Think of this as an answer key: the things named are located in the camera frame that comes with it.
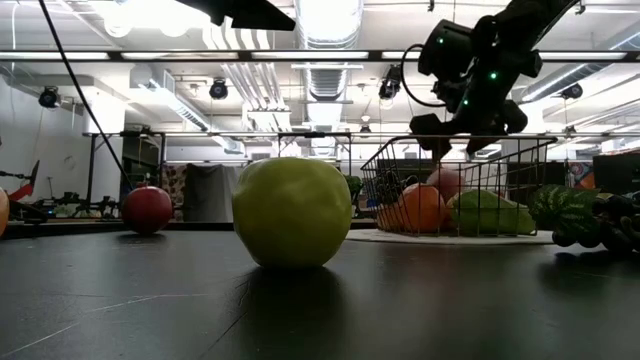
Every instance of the wire basket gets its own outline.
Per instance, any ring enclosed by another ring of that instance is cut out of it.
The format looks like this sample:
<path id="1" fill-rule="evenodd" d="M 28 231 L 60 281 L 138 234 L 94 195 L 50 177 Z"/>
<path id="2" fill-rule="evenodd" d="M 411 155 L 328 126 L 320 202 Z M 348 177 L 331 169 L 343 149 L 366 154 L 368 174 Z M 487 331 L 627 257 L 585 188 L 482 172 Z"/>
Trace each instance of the wire basket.
<path id="1" fill-rule="evenodd" d="M 415 159 L 400 157 L 407 144 L 430 141 L 444 147 L 446 140 L 500 141 L 502 150 L 439 163 L 421 150 Z M 369 210 L 380 230 L 405 235 L 535 235 L 526 204 L 544 185 L 547 147 L 556 141 L 551 136 L 395 137 L 361 168 Z"/>

